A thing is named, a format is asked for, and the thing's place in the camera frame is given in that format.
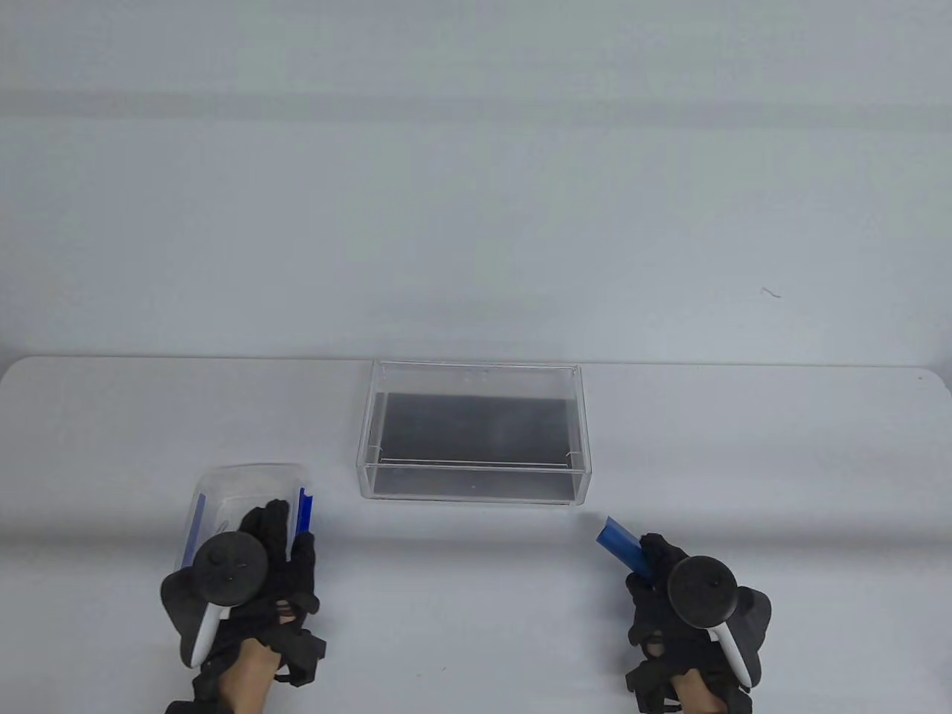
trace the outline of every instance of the clear acrylic box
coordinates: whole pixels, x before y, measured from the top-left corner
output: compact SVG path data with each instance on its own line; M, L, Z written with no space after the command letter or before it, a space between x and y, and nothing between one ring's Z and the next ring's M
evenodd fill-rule
M310 525L307 473L298 464L243 464L206 471L195 487L176 569L191 565L195 552L213 535L237 530L257 506L281 499L290 505L288 554L294 536Z
M357 470L366 498L580 504L582 369L376 361Z

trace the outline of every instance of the black surface inside box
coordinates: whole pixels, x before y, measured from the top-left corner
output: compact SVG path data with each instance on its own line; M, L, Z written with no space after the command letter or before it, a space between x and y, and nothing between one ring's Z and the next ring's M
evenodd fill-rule
M379 464L571 468L574 400L378 393Z

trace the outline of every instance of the blue handle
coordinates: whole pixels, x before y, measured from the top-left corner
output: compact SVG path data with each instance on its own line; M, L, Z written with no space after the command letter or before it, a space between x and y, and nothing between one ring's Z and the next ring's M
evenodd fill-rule
M625 530L618 521L613 518L605 521L605 527L595 540L601 547L627 565L628 569L638 573L646 580L651 580L651 568L648 566L648 561L645 560L638 539Z
M295 534L310 530L310 510L313 501L314 497L308 496L302 488L301 494L298 496L298 519L297 526L294 528Z

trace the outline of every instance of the white table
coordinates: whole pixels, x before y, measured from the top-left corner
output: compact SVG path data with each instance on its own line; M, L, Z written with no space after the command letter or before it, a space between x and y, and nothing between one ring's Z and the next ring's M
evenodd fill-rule
M952 712L952 397L905 368L586 365L583 506L363 500L370 362L34 357L0 383L0 714L188 694L158 602L210 466L315 494L317 682L272 712L632 712L605 515L726 560L774 622L757 711Z

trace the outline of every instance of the blue strip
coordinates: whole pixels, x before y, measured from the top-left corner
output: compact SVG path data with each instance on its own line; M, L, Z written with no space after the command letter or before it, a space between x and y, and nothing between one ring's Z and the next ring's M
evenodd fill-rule
M310 530L310 511L313 506L314 497L308 496L304 489L298 495L298 520L295 533L304 533Z
M202 523L202 513L205 512L205 494L199 493L195 501L195 513L191 517L191 526L188 527L188 538L185 541L185 554L182 556L181 567L191 565L195 557L195 541L198 540L198 526Z
M651 580L651 567L645 559L638 539L625 530L618 521L613 518L605 521L605 528L595 540L601 547L627 565L629 570L638 573L647 580Z

